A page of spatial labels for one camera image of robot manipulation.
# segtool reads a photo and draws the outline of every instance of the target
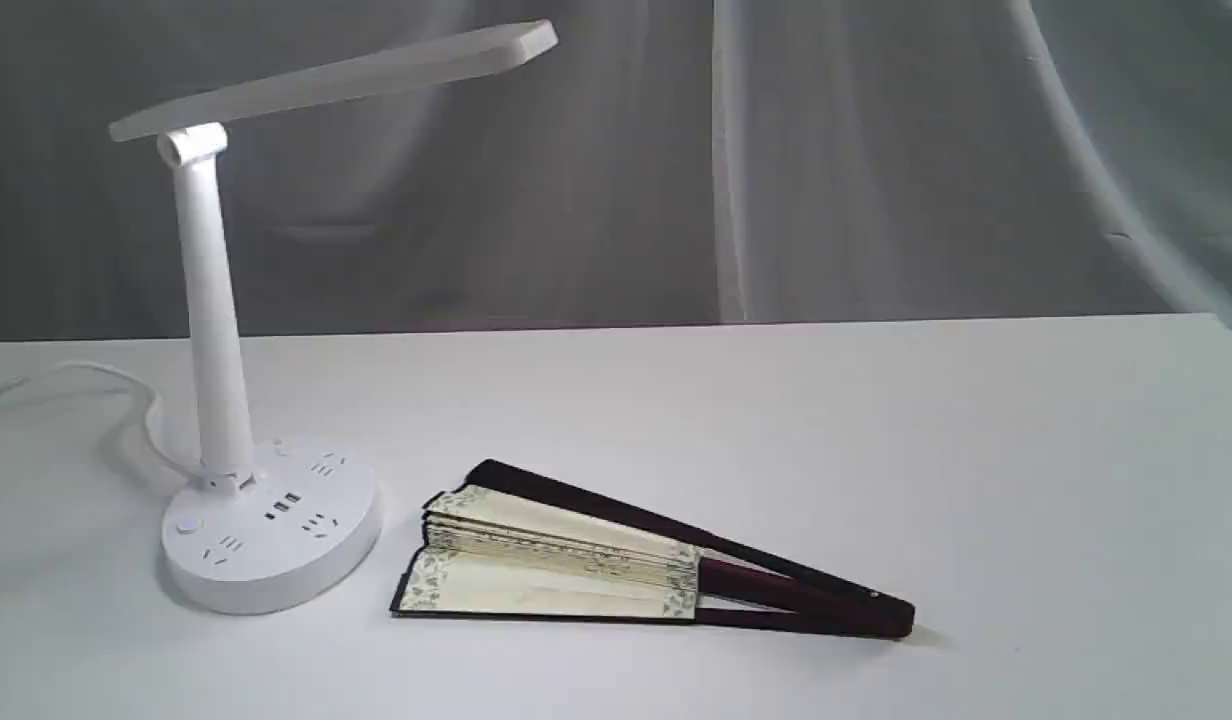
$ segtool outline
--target desk lamp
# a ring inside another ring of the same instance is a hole
[[[229,614],[299,605],[363,560],[382,517],[360,456],[318,439],[253,443],[217,190],[221,123],[489,76],[557,41],[548,20],[508,23],[221,88],[110,125],[117,142],[158,136],[176,186],[203,455],[200,477],[165,510],[161,541],[191,600]]]

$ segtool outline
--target white cable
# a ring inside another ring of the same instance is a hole
[[[142,428],[144,428],[145,433],[145,443],[149,443],[149,446],[153,448],[158,459],[161,460],[169,468],[185,475],[187,480],[195,480],[200,476],[200,473],[191,470],[188,465],[174,459],[169,451],[164,450],[161,443],[159,443],[160,433],[155,432],[154,425],[161,418],[161,415],[159,415],[159,411],[163,406],[163,396],[150,383],[142,381],[142,378],[138,378],[133,374],[126,372],[126,370],[118,370],[113,365],[91,362],[89,360],[65,360],[64,362],[48,365],[44,369],[41,369],[37,374],[22,375],[20,378],[11,378],[11,381],[0,383],[0,397],[12,392],[17,387],[34,382],[37,378],[44,378],[48,377],[48,375],[63,372],[63,370],[94,370],[96,374],[112,375],[115,378],[122,378],[123,381],[142,388],[142,391],[145,391],[145,414],[144,420],[142,422]]]

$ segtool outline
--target white curtain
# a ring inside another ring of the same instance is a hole
[[[505,76],[228,128],[244,332],[1232,327],[1232,0],[0,0],[0,338],[185,332],[110,120],[542,17]]]

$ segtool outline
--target closed folding fan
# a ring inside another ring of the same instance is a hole
[[[400,618],[913,629],[899,598],[494,460],[425,503],[424,534],[391,607]]]

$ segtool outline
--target gray backdrop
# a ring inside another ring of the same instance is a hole
[[[1232,0],[0,0],[0,340],[186,332],[110,120],[525,18],[505,76],[228,128],[245,333],[1232,325]]]

